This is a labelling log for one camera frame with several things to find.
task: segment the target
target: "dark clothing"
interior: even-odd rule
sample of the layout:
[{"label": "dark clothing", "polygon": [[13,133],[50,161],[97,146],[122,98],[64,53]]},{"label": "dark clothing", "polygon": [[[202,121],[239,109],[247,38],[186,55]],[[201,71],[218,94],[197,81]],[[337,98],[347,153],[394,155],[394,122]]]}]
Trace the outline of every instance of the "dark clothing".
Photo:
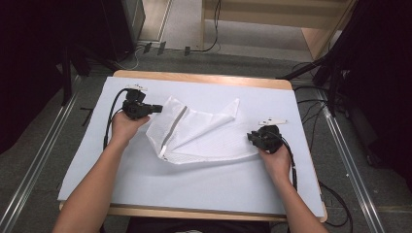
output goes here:
[{"label": "dark clothing", "polygon": [[269,222],[132,217],[127,233],[270,233]]}]

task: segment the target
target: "wrist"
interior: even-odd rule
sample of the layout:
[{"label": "wrist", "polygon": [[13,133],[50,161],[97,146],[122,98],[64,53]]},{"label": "wrist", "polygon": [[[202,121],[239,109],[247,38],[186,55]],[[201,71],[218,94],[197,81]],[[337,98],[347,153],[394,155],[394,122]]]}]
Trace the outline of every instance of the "wrist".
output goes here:
[{"label": "wrist", "polygon": [[112,138],[109,141],[108,146],[110,145],[111,147],[116,147],[116,148],[119,148],[119,149],[125,149],[128,146],[128,143],[129,143],[128,140]]},{"label": "wrist", "polygon": [[277,187],[292,185],[289,176],[272,176],[272,180]]}]

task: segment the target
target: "black equipment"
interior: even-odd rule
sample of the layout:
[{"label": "black equipment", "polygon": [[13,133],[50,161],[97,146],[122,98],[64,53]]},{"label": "black equipment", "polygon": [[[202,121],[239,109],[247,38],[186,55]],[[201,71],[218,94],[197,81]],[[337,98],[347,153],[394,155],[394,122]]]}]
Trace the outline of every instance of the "black equipment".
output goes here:
[{"label": "black equipment", "polygon": [[161,105],[148,105],[144,104],[143,100],[146,97],[146,94],[141,91],[142,87],[134,85],[135,88],[124,88],[116,95],[115,100],[113,101],[112,108],[109,113],[109,118],[106,125],[106,133],[103,140],[103,149],[107,147],[109,141],[109,128],[112,123],[113,110],[115,108],[116,102],[118,102],[119,96],[127,91],[126,99],[123,101],[121,109],[124,113],[131,119],[145,117],[152,113],[161,113],[163,106]]},{"label": "black equipment", "polygon": [[288,142],[282,137],[279,132],[279,128],[276,125],[264,125],[258,131],[252,131],[248,133],[248,140],[252,144],[262,150],[268,150],[270,153],[276,152],[282,145],[288,150],[291,157],[292,166],[292,184],[294,189],[297,190],[297,174],[296,165],[294,164],[293,154]]},{"label": "black equipment", "polygon": [[74,10],[79,19],[75,42],[103,59],[122,61],[134,52],[144,21],[141,0],[82,1]]},{"label": "black equipment", "polygon": [[258,131],[248,133],[248,140],[252,144],[262,150],[268,150],[274,153],[282,146],[282,135],[279,133],[279,128],[276,125],[262,126]]},{"label": "black equipment", "polygon": [[144,104],[146,94],[138,89],[128,89],[121,107],[131,119],[145,117],[152,113],[161,113],[163,106]]},{"label": "black equipment", "polygon": [[391,167],[412,191],[411,1],[358,1],[348,25],[324,57],[284,77],[291,80],[321,66],[313,83],[330,77],[327,107],[334,116],[337,91],[374,167]]}]

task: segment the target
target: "hand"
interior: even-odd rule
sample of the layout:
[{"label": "hand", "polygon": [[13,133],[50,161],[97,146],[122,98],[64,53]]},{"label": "hand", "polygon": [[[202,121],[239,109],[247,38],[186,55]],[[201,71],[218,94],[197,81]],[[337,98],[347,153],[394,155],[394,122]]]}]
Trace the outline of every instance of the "hand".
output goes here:
[{"label": "hand", "polygon": [[115,114],[112,121],[111,141],[128,143],[136,134],[140,126],[149,121],[148,116],[138,119],[130,119],[124,112]]},{"label": "hand", "polygon": [[264,161],[267,172],[276,185],[281,182],[291,182],[289,178],[291,157],[285,145],[282,145],[274,153],[268,153],[262,149],[258,149],[258,152]]}]

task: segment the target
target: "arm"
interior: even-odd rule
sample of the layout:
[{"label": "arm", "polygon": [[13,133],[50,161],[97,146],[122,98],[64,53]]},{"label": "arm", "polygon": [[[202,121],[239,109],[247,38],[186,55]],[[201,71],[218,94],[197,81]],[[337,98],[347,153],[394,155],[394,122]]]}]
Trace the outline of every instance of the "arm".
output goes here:
[{"label": "arm", "polygon": [[282,198],[291,232],[327,232],[292,186],[291,158],[286,147],[281,146],[273,154],[259,149],[259,154]]},{"label": "arm", "polygon": [[65,202],[53,232],[98,232],[112,200],[121,155],[145,116],[130,120],[125,113],[114,116],[112,139],[87,175]]}]

